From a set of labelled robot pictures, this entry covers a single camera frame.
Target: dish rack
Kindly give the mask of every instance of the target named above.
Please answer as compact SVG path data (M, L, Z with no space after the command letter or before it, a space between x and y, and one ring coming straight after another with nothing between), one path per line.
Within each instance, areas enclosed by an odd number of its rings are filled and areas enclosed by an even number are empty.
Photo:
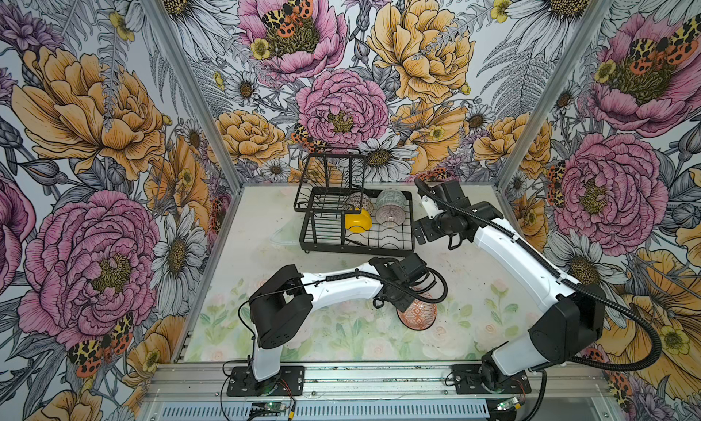
M407 256L414 252L411 222L414 209L411 193L405 197L406 219L398 226L377 223L371 213L372 227L363 233L346 229L346 214L359 214L350 204L353 193L362 192L376 206L381 190L364 187L364 156L361 154L312 153L307 157L294 200L294 210L305 213L299 244L309 253L363 253L379 256Z

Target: pink peony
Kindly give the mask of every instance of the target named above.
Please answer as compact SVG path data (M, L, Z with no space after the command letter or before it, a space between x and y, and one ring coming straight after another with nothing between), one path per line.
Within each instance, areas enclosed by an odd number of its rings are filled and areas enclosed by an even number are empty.
M598 241L606 255L635 250L667 208L659 171L652 146L632 134L585 136L565 163L565 203L555 209L558 227Z
M641 14L623 24L610 40L610 48L599 53L597 83L588 97L589 110L597 121L605 120L618 130L635 130L646 137L660 136L701 106L701 51L676 66L667 62L655 65L643 75L630 70L632 41L647 38L659 42L681 25L669 26L666 19L655 23L653 15L644 19ZM612 72L610 61L616 64Z
M149 283L159 239L151 214L117 191L49 214L27 245L33 290L20 303L20 328L71 347L107 334L127 313L140 324L156 300Z
M387 130L389 110L377 83L353 71L321 73L297 93L299 123L309 135L335 147L352 148Z
M22 242L36 221L27 196L11 180L0 176L0 294L15 278L22 261Z
M278 83L293 82L300 77L313 77L326 68L338 66L344 58L348 34L344 14L336 16L334 8L329 6L329 0L312 1L311 26L318 32L318 43L313 46L313 50L307 51L311 49L306 48L292 53L284 52L288 50L280 50L280 55L276 55L271 46L271 55L261 60L267 74ZM257 39L268 40L268 29L261 21L261 17L270 11L282 9L286 2L287 0L239 0L238 16L241 20L239 27L243 30L239 33L241 43L250 45ZM297 37L280 39L294 42L293 40Z

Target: floral tabletop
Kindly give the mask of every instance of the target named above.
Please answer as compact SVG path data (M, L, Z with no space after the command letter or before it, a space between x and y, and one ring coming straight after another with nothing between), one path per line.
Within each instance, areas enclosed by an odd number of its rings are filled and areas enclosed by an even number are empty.
M425 215L415 189L402 190L414 191L415 218ZM498 206L490 186L469 185L463 190L475 201ZM292 210L295 191L293 186L245 188L185 361L245 359L251 353L251 338L236 310L282 266L327 272L353 268L371 258L304 253L296 241L303 214ZM517 281L473 244L465 242L459 250L448 251L447 241L438 240L417 245L416 253L441 272L449 286L432 327L414 331L402 324L390 305L375 310L371 301L348 301L310 314L285 345L283 361L478 359L539 318L535 303ZM242 314L248 320L247 307Z

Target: floral tablecloth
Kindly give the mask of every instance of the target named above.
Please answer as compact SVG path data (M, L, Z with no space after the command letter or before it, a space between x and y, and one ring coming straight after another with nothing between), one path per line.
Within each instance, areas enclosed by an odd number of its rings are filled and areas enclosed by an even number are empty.
M303 216L292 210L295 190L292 186L245 188L185 361L245 359L251 353L251 336L236 310L280 267L295 264L300 272L328 272L353 268L371 258L304 253L295 242ZM486 200L498 206L492 187L467 185L463 190L473 203ZM424 215L414 195L414 216ZM285 239L290 244L280 245ZM285 345L283 361L478 359L538 320L540 312L528 294L473 244L465 242L449 251L447 239L438 240L416 245L416 253L449 285L432 327L408 329L389 303L375 310L371 301L348 301L310 314ZM248 319L247 307L242 314Z

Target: wall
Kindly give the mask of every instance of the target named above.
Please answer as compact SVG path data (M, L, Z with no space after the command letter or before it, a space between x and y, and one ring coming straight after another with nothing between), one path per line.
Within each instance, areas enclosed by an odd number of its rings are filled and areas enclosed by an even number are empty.
M534 176L525 162L505 186L533 246L662 337L654 366L609 375L632 420L701 419L699 13L698 0L615 0L615 21L551 105L545 170ZM688 47L644 57L684 23ZM635 323L607 310L605 324L585 355L622 364L648 354Z
M287 182L324 147L366 180L494 181L589 0L163 2L242 180Z
M231 201L137 4L1 0L6 420L134 420Z

